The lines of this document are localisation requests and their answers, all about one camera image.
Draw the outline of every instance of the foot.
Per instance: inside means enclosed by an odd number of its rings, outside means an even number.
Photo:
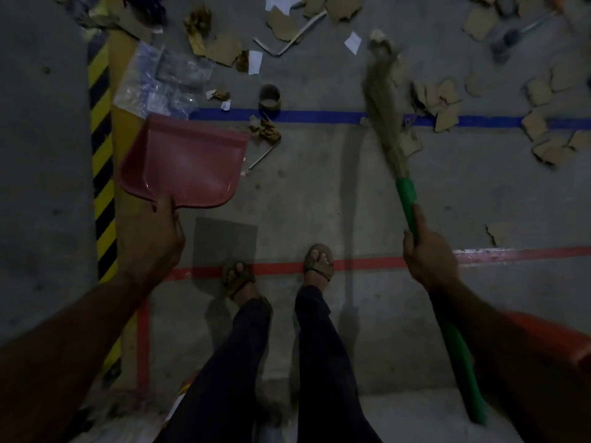
[[[327,266],[329,264],[329,260],[326,256],[326,253],[319,254],[318,250],[312,250],[312,252],[310,252],[310,256],[315,261],[320,261],[321,263],[324,263]],[[328,284],[329,281],[326,279],[326,277],[324,275],[319,274],[315,270],[308,270],[304,274],[304,286],[316,286],[318,289],[320,289],[321,292],[324,292]]]
[[[242,273],[244,271],[244,264],[238,263],[236,265],[236,271],[238,273]],[[232,281],[234,281],[237,277],[238,275],[236,272],[234,272],[234,270],[230,270],[227,274],[228,283],[232,283]],[[261,295],[258,293],[258,290],[256,290],[255,283],[249,281],[239,291],[237,291],[237,293],[234,294],[232,301],[238,305],[239,308],[241,308],[242,305],[244,305],[244,303],[246,303],[251,298],[260,297]]]

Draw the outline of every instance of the hand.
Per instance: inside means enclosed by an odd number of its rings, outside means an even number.
[[[123,275],[148,293],[162,282],[181,258],[185,238],[173,199],[158,199],[151,207],[131,218],[121,233],[123,247],[119,268]]]
[[[427,228],[421,207],[414,204],[412,210],[417,221],[418,241],[415,244],[412,233],[404,231],[404,260],[412,277],[432,293],[440,286],[459,280],[458,263],[445,238]]]

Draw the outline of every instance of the yellow and black striped line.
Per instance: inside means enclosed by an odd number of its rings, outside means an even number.
[[[98,278],[99,283],[105,283],[117,272],[109,38],[106,32],[99,29],[87,29],[84,34],[87,44]],[[103,364],[103,380],[106,384],[111,384],[119,374],[121,374],[121,339],[117,341]]]

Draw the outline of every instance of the dark pants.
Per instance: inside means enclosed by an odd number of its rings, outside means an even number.
[[[380,442],[361,410],[351,362],[322,293],[301,288],[295,307],[301,329],[298,441]],[[255,380],[270,320],[261,300],[242,306],[232,333],[189,387],[158,443],[252,440]]]

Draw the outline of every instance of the person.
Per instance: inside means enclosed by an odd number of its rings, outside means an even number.
[[[418,239],[405,232],[404,259],[433,303],[444,308],[486,371],[526,443],[591,439],[588,376],[532,345],[528,336],[464,285],[458,262],[414,207]],[[169,198],[122,233],[118,274],[0,349],[0,441],[57,441],[123,326],[177,264],[184,236]],[[300,326],[299,441],[378,442],[361,409],[351,362],[323,299],[333,275],[325,245],[313,245],[295,300]],[[223,283],[239,306],[233,329],[197,375],[159,434],[164,442],[246,442],[252,438],[254,386],[272,309],[242,261]]]

